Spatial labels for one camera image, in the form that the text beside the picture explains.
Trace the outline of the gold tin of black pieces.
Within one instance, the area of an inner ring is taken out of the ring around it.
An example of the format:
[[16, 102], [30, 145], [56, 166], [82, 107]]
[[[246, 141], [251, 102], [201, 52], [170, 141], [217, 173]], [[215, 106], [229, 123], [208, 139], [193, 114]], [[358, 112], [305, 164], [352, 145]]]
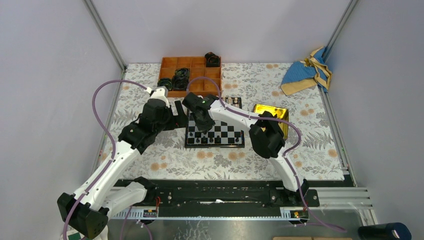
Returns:
[[[286, 122], [289, 121], [289, 110], [287, 108], [255, 104], [253, 107], [253, 112], [259, 115], [262, 115], [264, 112], [269, 112], [275, 118], [282, 119]], [[288, 138], [289, 126], [286, 123], [281, 122], [279, 122], [278, 125], [284, 134], [284, 139], [286, 140]]]

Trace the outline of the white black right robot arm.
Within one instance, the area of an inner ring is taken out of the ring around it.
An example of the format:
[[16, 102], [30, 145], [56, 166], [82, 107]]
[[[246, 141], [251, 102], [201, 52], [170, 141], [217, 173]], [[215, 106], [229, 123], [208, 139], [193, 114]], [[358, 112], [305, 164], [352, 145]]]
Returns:
[[250, 138], [254, 152], [268, 159], [280, 176], [287, 191], [287, 201], [293, 206], [301, 205], [306, 199], [308, 182], [295, 169], [288, 156], [285, 134], [279, 123], [290, 123], [279, 119], [270, 112], [262, 114], [245, 111], [224, 102], [221, 98], [208, 95], [200, 97], [190, 92], [183, 99], [184, 105], [193, 116], [197, 128], [209, 131], [215, 121], [222, 121], [244, 131]]

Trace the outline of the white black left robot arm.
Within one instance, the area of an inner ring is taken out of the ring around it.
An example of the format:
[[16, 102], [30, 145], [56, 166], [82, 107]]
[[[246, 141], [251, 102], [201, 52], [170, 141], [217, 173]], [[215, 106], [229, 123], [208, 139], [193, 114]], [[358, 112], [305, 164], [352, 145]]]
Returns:
[[159, 133], [186, 127], [187, 115], [181, 101], [174, 104], [177, 115], [167, 101], [149, 99], [137, 119], [122, 129], [109, 160], [74, 193], [64, 192], [59, 196], [57, 205], [66, 224], [94, 240], [104, 231], [112, 214], [137, 202], [144, 206], [154, 202], [154, 190], [139, 182], [118, 191], [114, 200], [107, 200], [106, 196], [129, 164], [155, 142]]

